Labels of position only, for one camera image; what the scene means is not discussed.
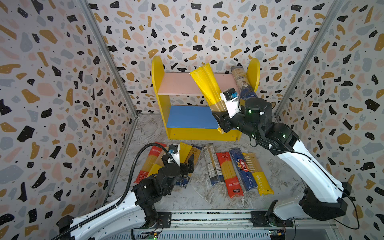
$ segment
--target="terrazzo patterned wall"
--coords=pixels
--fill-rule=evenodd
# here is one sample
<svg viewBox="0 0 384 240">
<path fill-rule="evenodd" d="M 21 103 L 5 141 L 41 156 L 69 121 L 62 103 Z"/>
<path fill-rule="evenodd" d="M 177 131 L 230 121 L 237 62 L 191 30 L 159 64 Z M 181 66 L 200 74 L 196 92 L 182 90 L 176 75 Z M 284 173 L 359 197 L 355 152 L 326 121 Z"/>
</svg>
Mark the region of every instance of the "terrazzo patterned wall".
<svg viewBox="0 0 384 240">
<path fill-rule="evenodd" d="M 384 236 L 384 1 L 345 1 L 279 117 L 337 179 L 348 181 L 360 229 Z M 353 205 L 339 220 L 357 227 Z"/>
<path fill-rule="evenodd" d="M 278 103 L 313 41 L 332 0 L 90 0 L 104 40 L 138 112 L 159 112 L 151 62 L 216 73 L 258 58 L 258 96 Z M 171 97 L 174 105 L 207 105 L 202 96 Z"/>
<path fill-rule="evenodd" d="M 0 1 L 0 238 L 99 208 L 130 113 L 74 1 Z"/>
</svg>

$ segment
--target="floor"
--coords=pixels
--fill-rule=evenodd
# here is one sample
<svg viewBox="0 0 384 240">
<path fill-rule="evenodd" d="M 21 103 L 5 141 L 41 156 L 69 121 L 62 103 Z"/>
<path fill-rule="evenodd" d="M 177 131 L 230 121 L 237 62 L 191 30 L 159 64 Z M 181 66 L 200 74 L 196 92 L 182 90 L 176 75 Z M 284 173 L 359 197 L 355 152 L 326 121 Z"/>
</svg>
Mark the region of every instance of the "floor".
<svg viewBox="0 0 384 240">
<path fill-rule="evenodd" d="M 109 201 L 120 197 L 127 184 L 128 175 L 131 170 L 131 164 L 139 149 L 150 142 L 163 142 L 167 145 L 171 143 L 179 143 L 179 141 L 169 140 L 167 138 L 161 115 L 140 115 L 138 124 L 135 128 L 131 144 L 112 196 Z M 182 141 L 185 143 L 204 144 L 212 141 Z M 155 204 L 158 210 L 199 210 L 199 209 L 267 209 L 271 201 L 276 199 L 285 199 L 292 195 L 297 195 L 304 190 L 304 184 L 301 178 L 288 165 L 286 165 L 278 157 L 273 156 L 268 150 L 258 146 L 253 148 L 249 145 L 249 138 L 242 135 L 237 142 L 221 142 L 213 141 L 214 148 L 217 152 L 228 151 L 232 147 L 239 147 L 243 152 L 255 152 L 256 156 L 263 168 L 274 195 L 260 196 L 257 189 L 245 191 L 240 180 L 244 197 L 229 198 L 225 183 L 215 184 L 211 186 L 209 181 L 206 163 L 202 154 L 192 174 L 191 181 L 184 189 L 175 186 L 172 194 L 163 197 L 162 200 Z M 134 171 L 133 180 L 136 179 L 150 148 L 146 149 L 140 156 L 136 169 Z"/>
</svg>

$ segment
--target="black cable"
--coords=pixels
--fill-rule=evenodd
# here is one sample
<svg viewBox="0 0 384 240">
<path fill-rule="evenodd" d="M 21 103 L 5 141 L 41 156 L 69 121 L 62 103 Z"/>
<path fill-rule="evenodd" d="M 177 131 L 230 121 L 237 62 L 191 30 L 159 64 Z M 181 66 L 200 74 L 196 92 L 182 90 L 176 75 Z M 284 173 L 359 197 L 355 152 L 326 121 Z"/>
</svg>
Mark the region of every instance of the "black cable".
<svg viewBox="0 0 384 240">
<path fill-rule="evenodd" d="M 131 237 L 132 237 L 132 240 L 136 240 L 135 236 L 133 235 L 133 229 L 131 229 Z"/>
<path fill-rule="evenodd" d="M 293 224 L 295 225 L 295 235 L 293 236 L 293 239 L 292 239 L 292 240 L 294 240 L 295 237 L 296 237 L 296 221 L 295 221 L 295 218 L 293 218 Z"/>
<path fill-rule="evenodd" d="M 291 153 L 297 153 L 297 154 L 301 154 L 301 155 L 304 155 L 304 156 L 306 156 L 307 158 L 309 158 L 309 159 L 311 159 L 312 160 L 312 158 L 310 158 L 308 155 L 306 155 L 306 154 L 304 154 L 304 153 L 301 153 L 301 152 L 291 152 Z M 314 161 L 314 160 L 312 160 L 312 162 L 325 174 L 325 176 L 327 176 L 328 177 L 328 179 L 333 183 L 333 185 L 335 185 L 336 187 L 337 187 L 337 185 L 336 185 L 336 183 L 335 182 L 333 182 L 332 181 L 332 179 L 328 176 L 328 174 L 326 174 L 325 172 L 324 172 L 324 170 Z M 357 229 L 359 229 L 360 228 L 360 222 L 359 222 L 359 217 L 358 217 L 358 211 L 357 211 L 357 209 L 356 209 L 356 206 L 355 206 L 355 203 L 352 201 L 352 199 L 349 197 L 349 195 L 347 194 L 347 193 L 345 193 L 343 190 L 341 190 L 339 187 L 337 187 L 342 193 L 344 193 L 348 198 L 349 198 L 349 200 L 352 202 L 352 204 L 353 204 L 353 207 L 355 208 L 355 213 L 356 213 L 356 220 L 357 220 L 357 222 L 358 222 L 358 226 L 357 226 L 357 228 L 352 228 L 352 227 L 349 227 L 349 226 L 347 226 L 347 225 L 345 225 L 345 224 L 343 224 L 343 223 L 341 223 L 341 222 L 339 222 L 339 221 L 337 221 L 336 219 L 333 219 L 333 220 L 335 220 L 336 222 L 338 222 L 339 224 L 341 224 L 341 225 L 343 225 L 344 227 L 347 227 L 347 228 L 349 228 L 349 229 L 353 229 L 353 230 L 357 230 Z"/>
<path fill-rule="evenodd" d="M 161 221 L 161 231 L 158 233 L 158 235 L 160 234 L 160 233 L 162 233 L 162 231 L 163 231 L 163 229 L 164 229 L 164 223 L 163 223 L 163 220 L 161 220 L 161 219 L 159 219 L 160 221 Z"/>
<path fill-rule="evenodd" d="M 356 206 L 355 206 L 355 203 L 352 201 L 352 199 L 351 199 L 348 195 L 347 195 L 347 197 L 348 197 L 349 200 L 352 202 L 353 207 L 355 208 L 355 214 L 356 214 L 356 220 L 358 221 L 358 226 L 357 226 L 356 228 L 352 228 L 352 227 L 349 227 L 349 226 L 346 226 L 346 225 L 342 224 L 341 222 L 337 221 L 336 219 L 333 219 L 333 220 L 335 220 L 335 221 L 338 222 L 339 224 L 343 225 L 344 227 L 347 227 L 347 228 L 349 228 L 349 229 L 353 229 L 353 230 L 357 230 L 357 229 L 360 228 L 360 222 L 359 222 L 358 211 L 357 211 Z"/>
<path fill-rule="evenodd" d="M 134 160 L 133 160 L 133 163 L 132 163 L 132 167 L 131 167 L 131 171 L 129 172 L 129 177 L 128 177 L 128 182 L 127 182 L 127 185 L 125 187 L 125 191 L 123 193 L 123 195 L 120 197 L 119 201 L 115 204 L 115 205 L 112 205 L 106 209 L 104 209 L 103 211 L 89 217 L 88 219 L 80 222 L 79 224 L 76 224 L 75 226 L 71 227 L 70 229 L 66 230 L 65 232 L 62 232 L 60 233 L 59 235 L 57 235 L 56 237 L 52 238 L 51 240 L 58 240 L 60 239 L 64 234 L 67 234 L 68 232 L 71 232 L 73 230 L 76 230 L 77 228 L 83 226 L 84 224 L 87 224 L 88 222 L 100 217 L 101 215 L 111 211 L 112 209 L 115 209 L 117 206 L 119 206 L 125 199 L 125 197 L 127 196 L 128 192 L 129 192 L 129 189 L 131 187 L 131 182 L 132 182 L 132 177 L 133 177 L 133 171 L 135 170 L 135 167 L 136 167 L 136 163 L 140 157 L 140 155 L 142 154 L 142 152 L 144 152 L 144 150 L 148 147 L 151 147 L 151 146 L 156 146 L 156 147 L 159 147 L 161 148 L 164 152 L 166 152 L 168 154 L 168 157 L 169 159 L 171 159 L 172 162 L 176 163 L 176 161 L 173 159 L 172 155 L 168 152 L 168 150 L 163 147 L 162 145 L 158 144 L 158 143 L 155 143 L 155 142 L 152 142 L 152 143 L 148 143 L 146 144 L 144 147 L 142 147 L 139 152 L 136 154 Z"/>
</svg>

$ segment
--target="robotic arm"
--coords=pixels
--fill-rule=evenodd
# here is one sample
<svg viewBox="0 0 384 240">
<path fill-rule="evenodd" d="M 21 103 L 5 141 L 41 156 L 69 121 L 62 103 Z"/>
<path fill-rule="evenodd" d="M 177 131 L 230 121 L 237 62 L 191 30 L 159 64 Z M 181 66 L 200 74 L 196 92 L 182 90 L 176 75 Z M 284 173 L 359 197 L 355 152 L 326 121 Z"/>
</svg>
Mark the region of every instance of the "robotic arm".
<svg viewBox="0 0 384 240">
<path fill-rule="evenodd" d="M 272 106 L 262 98 L 249 98 L 244 109 L 235 89 L 221 94 L 227 112 L 212 112 L 224 132 L 238 129 L 250 138 L 250 145 L 271 151 L 286 162 L 308 185 L 304 193 L 291 199 L 272 202 L 269 212 L 260 223 L 309 215 L 317 220 L 329 220 L 345 215 L 351 185 L 329 174 L 305 148 L 299 136 L 286 124 L 272 122 Z"/>
<path fill-rule="evenodd" d="M 307 183 L 308 188 L 298 196 L 275 200 L 267 212 L 252 218 L 254 226 L 272 224 L 277 227 L 293 226 L 292 217 L 311 216 L 317 220 L 329 220 L 346 214 L 351 185 L 340 182 L 329 174 L 305 148 L 299 136 L 288 126 L 272 122 L 271 103 L 262 98 L 250 98 L 245 107 L 231 88 L 220 94 L 227 112 L 212 112 L 224 132 L 236 128 L 250 138 L 250 145 L 271 151 L 285 161 Z M 143 150 L 149 146 L 162 148 L 168 154 L 162 161 L 159 173 L 143 179 L 129 191 L 133 170 Z M 151 227 L 158 219 L 154 203 L 170 195 L 177 180 L 194 170 L 194 156 L 186 164 L 180 163 L 180 146 L 170 145 L 167 151 L 156 143 L 145 145 L 135 157 L 123 196 L 87 215 L 73 218 L 65 216 L 57 223 L 60 234 L 52 240 L 98 240 L 124 230 Z"/>
<path fill-rule="evenodd" d="M 160 147 L 168 153 L 162 157 L 164 167 L 157 174 L 141 180 L 129 191 L 137 159 L 150 146 Z M 176 182 L 194 171 L 194 155 L 183 164 L 180 163 L 179 151 L 179 144 L 171 144 L 168 150 L 157 143 L 145 145 L 134 159 L 124 194 L 89 214 L 77 218 L 69 215 L 61 218 L 57 223 L 60 234 L 52 240 L 99 240 L 125 230 L 153 226 L 159 217 L 154 203 L 170 195 Z"/>
</svg>

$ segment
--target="yellow shelf side panel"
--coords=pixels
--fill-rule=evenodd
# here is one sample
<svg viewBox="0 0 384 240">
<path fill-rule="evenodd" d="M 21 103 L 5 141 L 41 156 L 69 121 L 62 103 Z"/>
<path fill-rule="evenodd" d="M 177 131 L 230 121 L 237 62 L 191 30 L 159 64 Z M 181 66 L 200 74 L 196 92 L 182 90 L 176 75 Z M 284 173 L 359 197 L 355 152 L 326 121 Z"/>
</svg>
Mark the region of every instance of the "yellow shelf side panel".
<svg viewBox="0 0 384 240">
<path fill-rule="evenodd" d="M 157 103 L 159 104 L 159 109 L 161 112 L 161 117 L 163 118 L 163 123 L 167 132 L 167 137 L 169 137 L 169 129 L 167 128 L 167 122 L 170 111 L 170 99 L 168 95 L 158 95 L 161 82 L 164 77 L 164 67 L 163 62 L 161 61 L 160 56 L 155 56 L 152 60 L 152 83 L 153 89 L 155 90 Z"/>
<path fill-rule="evenodd" d="M 252 58 L 249 62 L 247 77 L 249 84 L 256 92 L 260 84 L 260 62 L 257 58 Z"/>
</svg>

